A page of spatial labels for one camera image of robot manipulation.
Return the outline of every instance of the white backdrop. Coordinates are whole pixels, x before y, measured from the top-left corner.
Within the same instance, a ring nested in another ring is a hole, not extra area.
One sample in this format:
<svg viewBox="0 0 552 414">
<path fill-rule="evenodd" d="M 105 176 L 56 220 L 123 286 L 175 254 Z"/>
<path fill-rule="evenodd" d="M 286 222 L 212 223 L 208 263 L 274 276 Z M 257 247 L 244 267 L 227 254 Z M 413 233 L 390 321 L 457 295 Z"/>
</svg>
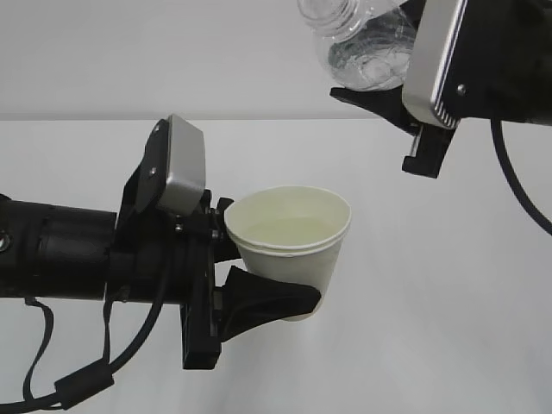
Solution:
<svg viewBox="0 0 552 414">
<path fill-rule="evenodd" d="M 3 0 L 0 119 L 364 118 L 294 0 Z"/>
<path fill-rule="evenodd" d="M 402 173 L 410 140 L 379 120 L 195 122 L 208 186 L 240 198 L 272 185 L 341 193 L 354 222 L 322 309 L 224 344 L 213 372 L 180 370 L 167 306 L 116 385 L 77 413 L 475 414 L 552 410 L 552 241 L 518 207 L 486 122 L 464 122 L 438 180 Z M 116 210 L 154 122 L 0 122 L 0 191 Z M 552 216 L 549 131 L 505 129 L 528 192 Z M 228 266 L 218 270 L 223 279 Z M 53 342 L 35 392 L 101 353 L 101 304 L 47 300 Z M 147 307 L 119 304 L 114 354 Z M 42 316 L 0 301 L 0 401 L 21 383 Z"/>
</svg>

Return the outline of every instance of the cylindrical motor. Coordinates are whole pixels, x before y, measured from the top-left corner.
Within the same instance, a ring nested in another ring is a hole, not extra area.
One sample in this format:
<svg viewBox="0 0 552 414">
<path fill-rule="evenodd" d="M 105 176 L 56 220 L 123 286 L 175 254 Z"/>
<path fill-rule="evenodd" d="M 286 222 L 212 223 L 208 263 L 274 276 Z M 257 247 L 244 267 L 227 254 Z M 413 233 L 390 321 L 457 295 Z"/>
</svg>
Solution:
<svg viewBox="0 0 552 414">
<path fill-rule="evenodd" d="M 0 201 L 0 297 L 101 299 L 116 213 Z"/>
</svg>

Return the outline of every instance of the clear plastic bottle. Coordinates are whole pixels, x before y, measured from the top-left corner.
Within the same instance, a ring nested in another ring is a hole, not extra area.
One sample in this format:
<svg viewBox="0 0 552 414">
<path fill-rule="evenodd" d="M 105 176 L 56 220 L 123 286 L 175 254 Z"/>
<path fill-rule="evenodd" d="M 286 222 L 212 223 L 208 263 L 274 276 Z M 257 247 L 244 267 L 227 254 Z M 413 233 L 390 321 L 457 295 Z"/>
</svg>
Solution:
<svg viewBox="0 0 552 414">
<path fill-rule="evenodd" d="M 355 91 L 401 86 L 416 30 L 402 9 L 405 0 L 298 0 L 312 28 L 317 55 L 332 78 Z"/>
</svg>

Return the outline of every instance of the paper cup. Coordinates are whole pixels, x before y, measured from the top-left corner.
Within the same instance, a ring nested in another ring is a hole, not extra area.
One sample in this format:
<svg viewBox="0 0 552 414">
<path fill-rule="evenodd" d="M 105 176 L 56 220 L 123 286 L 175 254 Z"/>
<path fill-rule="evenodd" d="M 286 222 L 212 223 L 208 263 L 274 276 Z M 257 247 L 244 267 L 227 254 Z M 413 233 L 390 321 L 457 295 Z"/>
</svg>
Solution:
<svg viewBox="0 0 552 414">
<path fill-rule="evenodd" d="M 328 190 L 284 186 L 233 203 L 224 219 L 249 272 L 313 286 L 323 298 L 351 223 L 351 207 Z"/>
</svg>

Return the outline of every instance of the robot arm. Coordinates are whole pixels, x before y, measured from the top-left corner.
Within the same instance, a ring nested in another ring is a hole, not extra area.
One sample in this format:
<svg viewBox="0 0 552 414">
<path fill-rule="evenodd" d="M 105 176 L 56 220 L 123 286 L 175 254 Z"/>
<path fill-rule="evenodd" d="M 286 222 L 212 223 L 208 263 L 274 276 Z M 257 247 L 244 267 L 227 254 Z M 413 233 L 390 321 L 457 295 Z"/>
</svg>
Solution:
<svg viewBox="0 0 552 414">
<path fill-rule="evenodd" d="M 405 84 L 331 96 L 415 137 L 403 170 L 437 178 L 461 119 L 552 124 L 552 3 L 408 0 L 417 29 Z"/>
<path fill-rule="evenodd" d="M 34 398 L 30 377 L 25 401 L 0 404 L 1 414 L 65 410 L 114 384 L 146 341 L 163 304 L 178 304 L 184 369 L 212 369 L 222 343 L 271 321 L 312 312 L 320 292 L 232 267 L 215 285 L 215 263 L 239 259 L 229 239 L 221 198 L 211 208 L 205 189 L 203 133 L 171 116 L 149 136 L 143 159 L 125 185 L 118 214 L 0 197 L 0 298 L 24 298 L 45 312 L 46 347 L 52 312 L 35 297 L 106 300 L 103 357 L 55 382 L 55 393 Z M 136 338 L 113 361 L 109 352 L 110 304 L 151 303 Z"/>
</svg>

